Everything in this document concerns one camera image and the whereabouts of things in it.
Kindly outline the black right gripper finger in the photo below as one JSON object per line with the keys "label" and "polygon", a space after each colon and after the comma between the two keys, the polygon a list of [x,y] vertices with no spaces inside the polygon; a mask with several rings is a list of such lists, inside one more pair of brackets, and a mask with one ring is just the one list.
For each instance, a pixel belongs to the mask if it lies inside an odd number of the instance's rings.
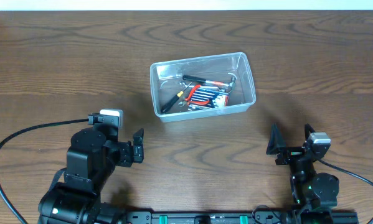
{"label": "black right gripper finger", "polygon": [[304,126],[305,139],[308,140],[310,134],[315,133],[316,131],[312,128],[309,123],[306,123]]}
{"label": "black right gripper finger", "polygon": [[285,141],[276,124],[271,126],[270,139],[266,149],[266,155],[276,155],[282,152],[286,147]]}

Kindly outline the black yellow screwdriver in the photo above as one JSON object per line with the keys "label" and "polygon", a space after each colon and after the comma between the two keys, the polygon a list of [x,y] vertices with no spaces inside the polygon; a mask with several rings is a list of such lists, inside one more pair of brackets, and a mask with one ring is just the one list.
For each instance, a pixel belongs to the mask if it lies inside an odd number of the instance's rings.
{"label": "black yellow screwdriver", "polygon": [[171,99],[167,100],[162,106],[161,106],[161,109],[160,109],[160,112],[162,114],[165,114],[167,113],[168,111],[170,111],[170,109],[179,101],[186,101],[186,98],[185,98],[185,92],[188,91],[188,88],[192,85],[192,82],[190,83],[186,83],[186,82],[182,82],[182,81],[179,81],[178,82],[178,85],[177,87],[179,88],[182,88],[181,90],[179,90],[178,93],[176,93],[175,95],[173,95],[171,97]]}

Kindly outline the red black cutting pliers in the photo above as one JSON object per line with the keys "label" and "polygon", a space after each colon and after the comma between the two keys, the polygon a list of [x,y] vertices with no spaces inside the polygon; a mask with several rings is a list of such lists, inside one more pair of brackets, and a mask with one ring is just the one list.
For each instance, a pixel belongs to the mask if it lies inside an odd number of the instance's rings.
{"label": "red black cutting pliers", "polygon": [[208,96],[199,96],[197,91],[201,89],[202,85],[196,85],[192,88],[187,98],[184,98],[178,103],[180,107],[185,105],[197,105],[197,106],[208,106],[212,103],[212,100]]}

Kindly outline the silver wrench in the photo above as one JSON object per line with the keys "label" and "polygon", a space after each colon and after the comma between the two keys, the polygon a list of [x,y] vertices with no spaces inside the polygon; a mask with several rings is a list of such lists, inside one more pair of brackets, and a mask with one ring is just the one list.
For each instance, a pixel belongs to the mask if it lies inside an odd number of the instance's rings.
{"label": "silver wrench", "polygon": [[[182,86],[183,88],[188,86],[188,83],[179,81],[178,84]],[[226,92],[229,85],[201,85],[202,89],[205,90],[212,90],[212,91],[220,91],[220,92]]]}

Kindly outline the red black claw hammer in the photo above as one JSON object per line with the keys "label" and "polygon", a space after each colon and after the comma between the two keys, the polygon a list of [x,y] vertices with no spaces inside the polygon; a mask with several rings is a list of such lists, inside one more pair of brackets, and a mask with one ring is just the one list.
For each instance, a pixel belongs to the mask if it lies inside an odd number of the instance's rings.
{"label": "red black claw hammer", "polygon": [[231,79],[230,79],[230,82],[228,82],[228,83],[220,82],[220,81],[214,81],[214,80],[208,80],[208,79],[205,79],[205,78],[195,77],[195,76],[191,76],[191,75],[183,75],[182,79],[186,80],[186,81],[204,83],[204,84],[210,85],[210,86],[217,86],[219,88],[225,89],[227,91],[227,93],[231,93],[233,91],[234,87],[235,87],[235,82],[237,80],[237,77],[233,73],[231,73]]}

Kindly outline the blue precision screwdriver set case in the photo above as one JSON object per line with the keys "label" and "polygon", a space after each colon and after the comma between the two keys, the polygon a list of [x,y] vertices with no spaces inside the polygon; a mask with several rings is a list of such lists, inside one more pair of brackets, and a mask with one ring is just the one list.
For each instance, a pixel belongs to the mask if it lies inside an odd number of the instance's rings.
{"label": "blue precision screwdriver set case", "polygon": [[191,110],[204,110],[204,109],[215,109],[215,108],[223,108],[228,105],[229,101],[229,94],[220,91],[212,91],[212,90],[205,90],[200,89],[197,91],[199,96],[208,96],[212,103],[208,106],[197,106],[197,105],[189,105],[188,107]]}

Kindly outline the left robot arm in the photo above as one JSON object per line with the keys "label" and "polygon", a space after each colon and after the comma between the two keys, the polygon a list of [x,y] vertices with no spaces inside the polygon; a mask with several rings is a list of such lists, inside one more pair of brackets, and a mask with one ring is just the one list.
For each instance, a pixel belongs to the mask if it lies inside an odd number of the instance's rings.
{"label": "left robot arm", "polygon": [[144,130],[132,141],[119,142],[99,129],[75,133],[67,151],[67,166],[58,171],[42,197],[39,223],[126,223],[127,214],[101,201],[101,191],[116,167],[141,163]]}

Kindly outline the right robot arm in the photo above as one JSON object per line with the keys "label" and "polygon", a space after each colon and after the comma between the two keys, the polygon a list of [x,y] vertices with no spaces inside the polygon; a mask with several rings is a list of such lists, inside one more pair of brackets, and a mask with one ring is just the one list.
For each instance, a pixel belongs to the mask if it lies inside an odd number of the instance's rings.
{"label": "right robot arm", "polygon": [[252,212],[239,213],[143,213],[134,212],[129,223],[150,224],[252,224],[252,223],[335,223],[331,211],[338,204],[339,179],[328,173],[318,173],[314,163],[327,153],[330,137],[305,125],[305,141],[300,147],[288,147],[277,125],[271,126],[266,154],[276,155],[275,164],[290,168],[290,211],[258,206]]}

